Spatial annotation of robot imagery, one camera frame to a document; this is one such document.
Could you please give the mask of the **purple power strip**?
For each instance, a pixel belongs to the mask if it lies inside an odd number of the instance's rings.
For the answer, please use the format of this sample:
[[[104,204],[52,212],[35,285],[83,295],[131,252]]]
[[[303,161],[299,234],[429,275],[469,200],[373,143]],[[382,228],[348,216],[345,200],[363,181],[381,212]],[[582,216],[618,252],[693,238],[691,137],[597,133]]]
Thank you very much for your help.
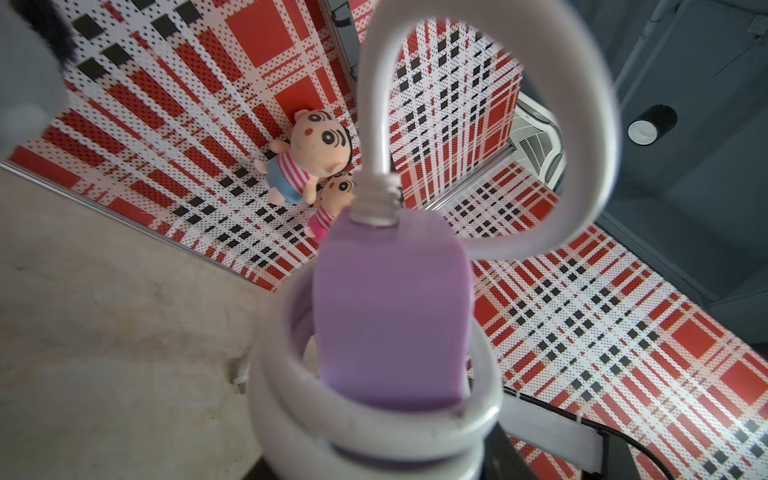
[[[402,210],[391,227],[342,213],[314,267],[321,381],[363,404],[398,411],[463,396],[472,268],[442,215]]]

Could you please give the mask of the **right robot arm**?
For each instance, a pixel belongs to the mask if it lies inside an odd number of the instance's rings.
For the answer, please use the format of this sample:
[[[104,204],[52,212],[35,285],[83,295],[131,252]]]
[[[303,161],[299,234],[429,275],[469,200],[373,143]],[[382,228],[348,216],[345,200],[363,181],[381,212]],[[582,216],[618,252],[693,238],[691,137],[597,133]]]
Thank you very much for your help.
[[[506,442],[514,440],[581,471],[583,479],[639,479],[634,452],[664,479],[674,477],[660,457],[629,435],[510,388],[486,438],[483,479],[541,479],[533,464]]]

